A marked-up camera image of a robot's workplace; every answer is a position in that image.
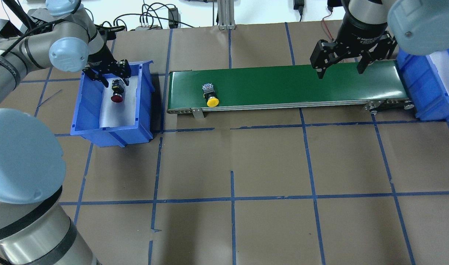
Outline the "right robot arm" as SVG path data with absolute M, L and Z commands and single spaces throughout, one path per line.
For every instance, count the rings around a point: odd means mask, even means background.
M 357 71 L 391 55 L 395 47 L 411 55 L 449 49 L 449 0 L 329 0 L 345 14 L 337 37 L 319 40 L 310 56 L 319 79 L 343 59 L 359 57 Z

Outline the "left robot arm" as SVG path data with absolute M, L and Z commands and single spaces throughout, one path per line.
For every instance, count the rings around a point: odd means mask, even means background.
M 104 86 L 105 74 L 128 84 L 127 60 L 117 61 L 80 0 L 47 0 L 50 22 L 0 40 L 0 103 L 33 71 L 82 71 Z M 38 118 L 0 108 L 0 264 L 98 265 L 59 204 L 66 176 L 63 150 Z

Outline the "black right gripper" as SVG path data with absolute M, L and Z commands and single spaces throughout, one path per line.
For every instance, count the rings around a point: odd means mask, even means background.
M 363 74 L 369 64 L 389 58 L 397 41 L 386 28 L 386 23 L 370 25 L 344 20 L 335 40 L 319 40 L 314 47 L 310 62 L 318 78 L 322 80 L 330 66 L 344 59 L 361 57 L 357 71 Z

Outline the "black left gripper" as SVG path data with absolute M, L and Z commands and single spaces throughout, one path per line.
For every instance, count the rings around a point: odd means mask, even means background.
M 82 69 L 90 79 L 101 82 L 105 88 L 109 87 L 109 81 L 104 74 L 113 74 L 122 78 L 124 84 L 129 86 L 131 67 L 128 60 L 117 61 L 111 52 L 97 52 L 88 56 L 88 64 Z

